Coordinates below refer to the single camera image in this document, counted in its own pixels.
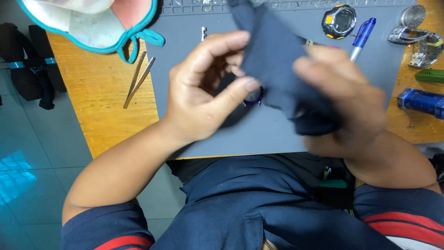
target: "red stripe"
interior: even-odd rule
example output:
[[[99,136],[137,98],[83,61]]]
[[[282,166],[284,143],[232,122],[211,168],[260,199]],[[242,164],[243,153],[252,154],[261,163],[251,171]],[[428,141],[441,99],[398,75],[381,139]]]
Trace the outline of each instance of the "red stripe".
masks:
[[[428,228],[432,228],[432,229],[444,232],[444,226],[434,222],[433,220],[431,220],[427,217],[420,216],[420,215],[400,213],[400,212],[388,212],[388,213],[373,215],[373,216],[365,218],[363,220],[363,222],[369,222],[369,221],[381,220],[381,219],[402,220],[402,221],[413,222],[416,224],[426,226]]]
[[[115,239],[112,239],[94,250],[110,250],[119,246],[124,245],[142,245],[142,246],[153,246],[153,243],[149,240],[139,237],[139,236],[122,236]]]
[[[375,222],[369,226],[386,236],[409,238],[444,248],[444,235],[421,226],[402,222]]]

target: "navy shirt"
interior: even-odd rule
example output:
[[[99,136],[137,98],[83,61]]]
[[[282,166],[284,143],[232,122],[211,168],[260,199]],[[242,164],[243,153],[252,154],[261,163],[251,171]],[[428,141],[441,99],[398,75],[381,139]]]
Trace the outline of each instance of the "navy shirt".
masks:
[[[426,189],[363,185],[354,216],[315,202],[286,165],[266,156],[223,158],[182,190],[186,204],[154,243],[141,208],[97,207],[62,228],[63,250],[444,249],[444,198]]]

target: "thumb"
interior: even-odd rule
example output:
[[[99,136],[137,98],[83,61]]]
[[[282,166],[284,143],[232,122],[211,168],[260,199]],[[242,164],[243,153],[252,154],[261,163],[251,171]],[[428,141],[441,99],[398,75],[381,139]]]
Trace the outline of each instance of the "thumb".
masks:
[[[234,80],[211,102],[213,110],[219,115],[228,116],[254,90],[261,85],[253,77],[242,77]]]

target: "hand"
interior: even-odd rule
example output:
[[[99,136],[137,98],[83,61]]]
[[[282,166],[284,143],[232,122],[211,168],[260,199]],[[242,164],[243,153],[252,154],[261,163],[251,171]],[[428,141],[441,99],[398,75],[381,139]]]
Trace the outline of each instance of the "hand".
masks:
[[[239,68],[250,35],[211,34],[170,70],[168,103],[162,123],[184,144],[214,134],[227,116],[260,84]],[[241,77],[215,96],[227,73]]]
[[[305,148],[319,156],[358,157],[385,130],[385,93],[370,85],[344,51],[310,46],[307,53],[294,62],[294,71],[331,99],[344,124],[335,133],[304,137]]]

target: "green tool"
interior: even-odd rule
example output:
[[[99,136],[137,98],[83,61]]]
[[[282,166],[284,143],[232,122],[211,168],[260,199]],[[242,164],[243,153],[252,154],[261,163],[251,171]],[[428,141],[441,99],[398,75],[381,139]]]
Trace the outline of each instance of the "green tool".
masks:
[[[415,74],[417,81],[444,83],[444,70],[423,69]]]

